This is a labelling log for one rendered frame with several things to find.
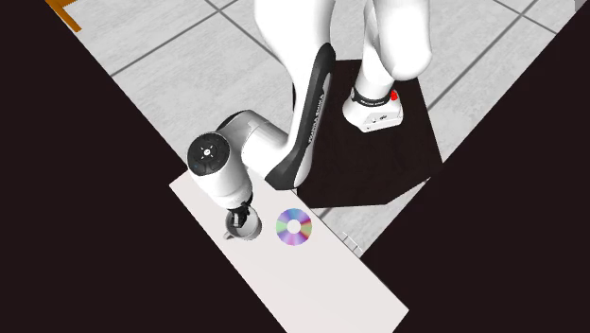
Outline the grey mug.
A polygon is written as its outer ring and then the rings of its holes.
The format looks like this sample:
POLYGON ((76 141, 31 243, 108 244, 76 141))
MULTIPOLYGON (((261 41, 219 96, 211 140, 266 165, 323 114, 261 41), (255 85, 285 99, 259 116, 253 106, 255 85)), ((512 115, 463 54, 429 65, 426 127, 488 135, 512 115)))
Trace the grey mug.
POLYGON ((225 219, 226 232, 224 234, 225 239, 243 239, 253 240, 257 238, 262 231, 262 222, 258 217, 256 211, 250 207, 251 214, 248 216, 245 224, 241 228, 235 228, 232 225, 232 217, 228 213, 225 219))

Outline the rainbow compact disc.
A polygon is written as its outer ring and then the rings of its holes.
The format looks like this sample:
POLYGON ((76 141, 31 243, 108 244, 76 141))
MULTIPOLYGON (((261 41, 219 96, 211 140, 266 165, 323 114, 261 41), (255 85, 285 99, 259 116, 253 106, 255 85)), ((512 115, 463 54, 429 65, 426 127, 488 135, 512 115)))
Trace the rainbow compact disc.
POLYGON ((276 220, 276 234, 285 244, 297 246, 305 243, 312 232, 311 218, 305 211, 289 208, 276 220))

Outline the white desk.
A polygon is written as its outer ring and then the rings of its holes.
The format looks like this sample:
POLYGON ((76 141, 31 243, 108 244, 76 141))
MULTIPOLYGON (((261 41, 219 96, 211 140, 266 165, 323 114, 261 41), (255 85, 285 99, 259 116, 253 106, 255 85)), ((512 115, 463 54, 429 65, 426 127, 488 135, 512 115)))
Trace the white desk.
POLYGON ((226 210, 188 172, 170 187, 286 333, 393 333, 408 308, 293 192, 251 179, 262 221, 253 240, 225 238, 226 210), (290 208, 311 219, 301 245, 284 243, 275 230, 290 208))

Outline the black robot stand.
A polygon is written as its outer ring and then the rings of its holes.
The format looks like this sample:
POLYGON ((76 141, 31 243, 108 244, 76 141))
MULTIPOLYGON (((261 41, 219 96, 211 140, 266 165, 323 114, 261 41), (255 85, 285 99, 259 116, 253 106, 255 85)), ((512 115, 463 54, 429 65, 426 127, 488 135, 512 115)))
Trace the black robot stand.
POLYGON ((361 61, 337 61, 313 150, 312 167, 297 188, 310 208, 386 204, 443 167, 417 79, 393 84, 404 111, 399 126, 363 132, 342 113, 361 61))

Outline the orange wooden furniture piece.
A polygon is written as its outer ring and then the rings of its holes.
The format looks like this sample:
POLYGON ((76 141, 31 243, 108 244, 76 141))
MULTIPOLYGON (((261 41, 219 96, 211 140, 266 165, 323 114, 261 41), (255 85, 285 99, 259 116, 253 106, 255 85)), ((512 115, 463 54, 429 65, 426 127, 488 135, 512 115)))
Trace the orange wooden furniture piece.
POLYGON ((45 3, 52 8, 56 14, 74 31, 80 32, 81 27, 72 18, 72 16, 65 10, 65 8, 77 0, 44 0, 45 3))

